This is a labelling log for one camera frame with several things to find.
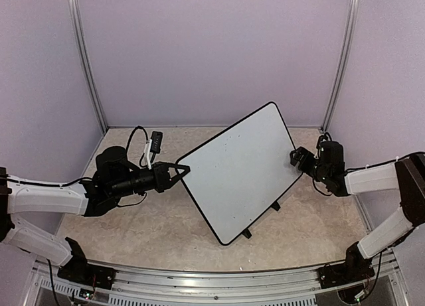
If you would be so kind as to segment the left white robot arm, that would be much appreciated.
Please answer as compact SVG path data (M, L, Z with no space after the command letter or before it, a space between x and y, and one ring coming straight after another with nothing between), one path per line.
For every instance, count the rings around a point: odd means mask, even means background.
M27 212L55 212L99 217L121 208L121 199L169 190L190 171L189 166L155 162L163 134L145 136L139 164L128 159L129 146L115 145L96 157L96 172L68 183L31 181L11 176L1 168L1 242L42 256L80 283L93 276L77 241L64 240L26 221Z

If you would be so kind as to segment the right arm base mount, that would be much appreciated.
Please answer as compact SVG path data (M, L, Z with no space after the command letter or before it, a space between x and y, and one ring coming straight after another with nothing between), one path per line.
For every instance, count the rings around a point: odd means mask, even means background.
M375 271L370 264L360 267L347 266L345 262L339 264L325 264L317 269L319 284L322 289L347 285L373 277Z

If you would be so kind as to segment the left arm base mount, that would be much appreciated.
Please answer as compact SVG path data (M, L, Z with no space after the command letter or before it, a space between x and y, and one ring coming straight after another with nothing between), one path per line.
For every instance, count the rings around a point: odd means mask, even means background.
M59 268L57 276L85 286L111 290L116 270L85 261L70 260Z

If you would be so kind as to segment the small whiteboard with wire stand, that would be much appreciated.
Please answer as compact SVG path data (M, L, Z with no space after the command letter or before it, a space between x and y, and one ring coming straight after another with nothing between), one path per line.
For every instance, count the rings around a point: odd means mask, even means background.
M182 179L215 238L228 246L301 178L295 144L275 102L268 102L177 159Z

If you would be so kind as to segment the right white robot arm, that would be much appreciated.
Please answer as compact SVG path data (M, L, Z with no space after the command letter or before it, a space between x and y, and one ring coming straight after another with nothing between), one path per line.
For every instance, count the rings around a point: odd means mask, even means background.
M321 183L337 197L393 191L399 194L398 208L364 238L347 250L349 260L339 268L340 277L355 281L371 260L389 246L405 239L424 224L424 152L416 151L382 163L346 168L342 144L321 135L316 152L298 147L290 152L290 163L313 182Z

